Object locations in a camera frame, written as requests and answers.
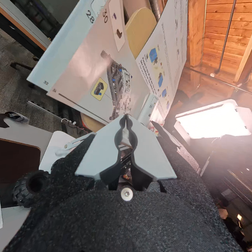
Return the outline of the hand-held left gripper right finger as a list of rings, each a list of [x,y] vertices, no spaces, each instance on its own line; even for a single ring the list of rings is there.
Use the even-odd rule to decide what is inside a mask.
[[[133,148],[133,165],[154,181],[176,179],[177,175],[166,157],[157,136],[127,114],[128,140]]]

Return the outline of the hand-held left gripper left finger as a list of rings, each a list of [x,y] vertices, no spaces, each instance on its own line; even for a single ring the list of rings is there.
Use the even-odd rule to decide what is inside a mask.
[[[96,132],[75,174],[94,180],[114,181],[120,175],[117,166],[121,160],[119,145],[125,128],[126,115],[118,118]]]

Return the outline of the building instruction booklet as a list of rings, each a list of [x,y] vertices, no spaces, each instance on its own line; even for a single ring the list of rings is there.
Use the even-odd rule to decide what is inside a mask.
[[[150,127],[158,102],[129,47],[123,7],[79,1],[27,80],[102,124],[129,114]]]

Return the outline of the grey desk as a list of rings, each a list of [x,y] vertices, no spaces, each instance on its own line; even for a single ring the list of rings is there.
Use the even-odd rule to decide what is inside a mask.
[[[52,133],[4,118],[1,128],[1,186],[14,184],[21,176],[38,169]],[[1,239],[7,242],[18,231],[29,209],[4,206],[1,196]]]

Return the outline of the white lamp base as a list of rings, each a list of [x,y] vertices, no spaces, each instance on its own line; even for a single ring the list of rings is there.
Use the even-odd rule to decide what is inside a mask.
[[[74,137],[62,132],[55,131],[49,141],[42,161],[39,165],[39,170],[51,173],[51,167],[60,158],[66,157],[74,150],[86,136],[75,139]]]

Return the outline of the bright studio light panel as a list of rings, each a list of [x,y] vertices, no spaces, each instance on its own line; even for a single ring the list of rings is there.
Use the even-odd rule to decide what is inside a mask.
[[[187,143],[192,139],[249,136],[252,133],[251,110],[238,106],[233,99],[177,114],[175,119],[174,128]]]

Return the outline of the black rubber tyre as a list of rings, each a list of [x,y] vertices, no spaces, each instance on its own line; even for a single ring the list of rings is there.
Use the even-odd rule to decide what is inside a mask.
[[[18,179],[12,191],[17,205],[30,208],[35,197],[45,188],[49,175],[47,171],[37,170]]]

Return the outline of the printed paper sheet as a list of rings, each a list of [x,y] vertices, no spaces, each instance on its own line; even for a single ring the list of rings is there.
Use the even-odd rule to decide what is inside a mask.
[[[168,0],[136,62],[165,118],[187,59],[187,0]]]

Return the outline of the rounded wooden panel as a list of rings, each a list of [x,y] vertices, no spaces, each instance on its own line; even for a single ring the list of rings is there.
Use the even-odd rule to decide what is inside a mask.
[[[156,25],[157,21],[154,14],[147,7],[136,10],[129,18],[125,29],[128,45],[135,59],[137,59]]]

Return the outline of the metal ceiling pipe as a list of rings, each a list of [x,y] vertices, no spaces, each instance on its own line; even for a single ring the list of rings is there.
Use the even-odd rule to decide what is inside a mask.
[[[223,48],[222,48],[222,53],[221,53],[221,57],[220,57],[220,61],[219,61],[219,66],[216,70],[216,74],[218,74],[220,72],[220,69],[222,66],[222,61],[223,61],[223,57],[224,57],[224,53],[225,53],[225,48],[226,48],[226,44],[227,44],[227,40],[228,40],[229,31],[231,28],[231,23],[232,23],[234,11],[235,11],[236,2],[237,2],[237,0],[233,1],[233,5],[232,5],[230,17],[229,17],[229,22],[228,22],[228,27],[227,27],[227,31],[226,31],[226,35],[225,35],[225,40],[224,40],[224,44],[223,44]]]

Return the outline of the wooden post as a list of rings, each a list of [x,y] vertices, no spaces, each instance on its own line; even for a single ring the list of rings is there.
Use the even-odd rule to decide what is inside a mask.
[[[206,0],[188,1],[187,51],[191,67],[202,64],[206,2]]]

